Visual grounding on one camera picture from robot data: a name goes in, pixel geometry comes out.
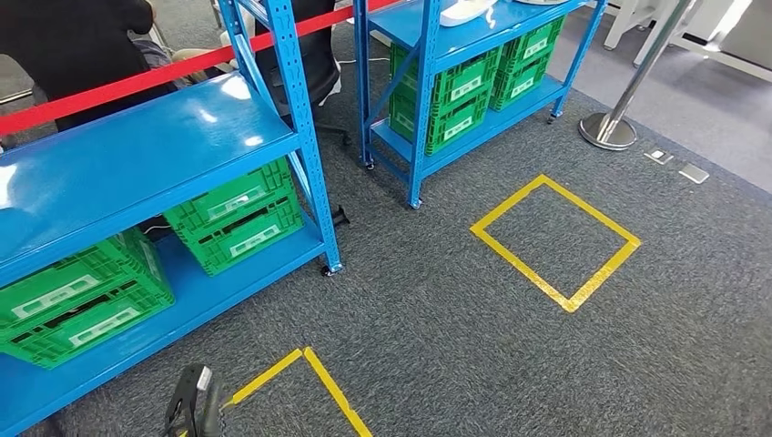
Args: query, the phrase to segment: yellow tape square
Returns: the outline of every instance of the yellow tape square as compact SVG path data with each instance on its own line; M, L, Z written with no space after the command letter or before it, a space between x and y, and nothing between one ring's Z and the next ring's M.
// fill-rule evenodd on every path
M279 360L279 362L271 366L270 369L268 369L267 371L264 371L257 378L252 380L249 384L245 385L243 388L236 391L236 393L233 394L230 400L228 400L225 403L225 405L223 405L223 408L236 406L244 402L249 396L251 396L260 387L262 387L268 381L273 379L276 375L278 375L279 373L287 369L293 362L297 361L301 357L305 358L309 366L314 370L314 372L316 372L317 376L321 380L321 383L330 393L330 396L332 397L332 399L338 404L340 411L343 413L344 416L346 416L346 419L349 420L351 427L354 428L354 431L357 433L357 435L359 435L360 437L372 437L372 433L364 424L359 414L357 414L357 412L351 408L349 401L343 395L343 391L340 390L340 387L338 387L338 384L332 379L330 374L327 372L327 369L325 369L324 366L321 364L319 357L317 357L316 353L314 353L314 351L310 347L303 349L303 351L301 351L300 349L296 349L290 352L286 357L284 357L283 359Z
M546 280L544 280L535 271L533 271L533 269L528 267L528 265L525 264L522 259L517 258L517 256L515 256L511 251L505 248L500 242L498 242L496 239L491 237L491 235L485 231L485 228L487 228L491 223L493 223L495 220L501 217L507 210L509 210L517 202L523 200L532 191L534 191L535 189L539 188L542 185L546 185L547 187L553 189L555 192L557 192L564 198L567 198L577 207L581 208L584 212L595 217L596 219L598 219L598 221L606 225L609 229L616 232L617 234L622 236L622 238L627 240L627 242L622 246L622 248L619 249L592 276L592 278L590 278L582 287L580 287L579 290L577 290L576 293L574 293L574 295L570 299L567 299L563 294L561 294L558 290L556 290L553 286L551 286ZM611 276L612 273L614 273L617 269L619 269L619 266L621 266L622 263L624 263L625 260L628 257L630 257L630 255L636 249L638 249L638 246L641 245L641 240L638 239L638 237L636 237L626 229L616 224L613 220L608 218L604 213L593 208L587 202L581 200L574 193L567 190L566 188L564 188L557 182L553 181L552 179L548 178L546 175L539 175L536 179L528 183L528 185L526 185L523 188L520 188L517 192L515 192L508 199L506 199L501 205L494 208L485 217L481 218L480 221L473 224L470 230L474 235L476 235L482 241L484 241L485 244L490 246L491 249L495 250L496 253L498 253L504 259L509 261L516 269L520 270L520 272L523 275L525 275L525 277L528 278L531 282L533 282L533 284L535 284L536 287L540 288L547 296L549 296L552 300L557 302L558 305L560 305L564 310L568 312L576 311L595 292L595 290L597 290L598 287L600 287L601 284L603 284L604 281L608 279L609 276Z

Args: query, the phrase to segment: stanchion post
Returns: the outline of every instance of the stanchion post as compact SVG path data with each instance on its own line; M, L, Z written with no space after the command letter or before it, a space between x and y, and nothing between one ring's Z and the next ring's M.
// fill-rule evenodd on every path
M627 85L616 106L610 114L598 112L579 121L579 133L593 146L605 148L607 150L627 150L635 143L637 134L635 128L622 117L625 115L630 102L633 101L635 91L644 81L651 71L656 60L662 55L670 40L676 25L684 19L686 13L694 5L695 0L678 0L678 4L673 10L665 24L662 32L659 33L651 50L646 54L644 62L638 67L637 71Z

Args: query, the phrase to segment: green crate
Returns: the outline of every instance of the green crate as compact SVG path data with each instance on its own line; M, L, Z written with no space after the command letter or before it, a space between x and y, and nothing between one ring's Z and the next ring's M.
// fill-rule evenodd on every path
M529 66L534 60L551 55L564 19L564 16L557 18L504 44L497 70L508 74L522 71L524 66Z
M200 239L286 196L286 189L295 188L287 159L282 157L177 205L164 212L164 218L177 234Z
M496 67L499 65L501 52L501 48L496 47L437 74L434 77L434 88L432 89L431 111L440 115L447 114L468 101L468 96L490 88ZM404 48L396 44L391 45L392 76L396 74L397 69L408 54L409 52ZM392 95L401 95L414 102L417 77L418 61L413 61L400 83L394 88Z
M468 98L462 105L447 114L429 114L426 138L426 155L430 156L451 144L462 134L477 127L485 119L491 89L488 87ZM389 126L412 142L415 126L415 104L401 95L392 95L389 104Z
M155 251L137 229L62 259L0 289L0 341L50 320L138 274L163 281Z
M300 212L298 196L291 191L203 239L178 236L207 274L214 276L302 228Z
M166 285L138 277L6 341L3 351L51 369L172 303Z
M491 108L501 111L515 100L528 94L529 91L536 89L542 83L549 63L550 55L547 54L521 70L511 73L496 72L496 80L493 82L491 95Z

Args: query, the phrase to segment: red rope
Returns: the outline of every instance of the red rope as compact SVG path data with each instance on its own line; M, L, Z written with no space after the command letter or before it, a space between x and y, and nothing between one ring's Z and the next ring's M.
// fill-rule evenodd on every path
M399 0L370 0L370 10L391 5L397 1ZM296 28L298 35L304 36L335 25L352 16L353 6L347 6L297 23ZM273 46L270 33L255 36L249 42L254 51ZM233 49L231 47L221 47L204 55L191 57L190 59L162 66L140 75L127 77L111 84L92 88L82 93L2 116L0 117L0 135L28 129L56 118L66 117L84 109L132 95L143 89L161 85L196 71L228 62L233 57Z

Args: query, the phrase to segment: black chair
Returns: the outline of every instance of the black chair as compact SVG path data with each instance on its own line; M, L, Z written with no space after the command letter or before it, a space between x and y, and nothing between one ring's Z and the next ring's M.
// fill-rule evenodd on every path
M292 0L292 10L295 21L300 22L317 15L327 14L335 8L335 0ZM268 29L260 23L255 24L255 35L267 33ZM338 82L340 71L332 55L332 27L318 30L300 38L300 56L306 73L306 85L309 89L309 100L313 108L330 93ZM266 81L270 96L273 99L279 115L285 122L291 123L290 106L284 92L276 53L273 47L258 51L255 54L260 73ZM339 134L343 136L343 144L351 142L349 131L340 127L314 123L319 132Z

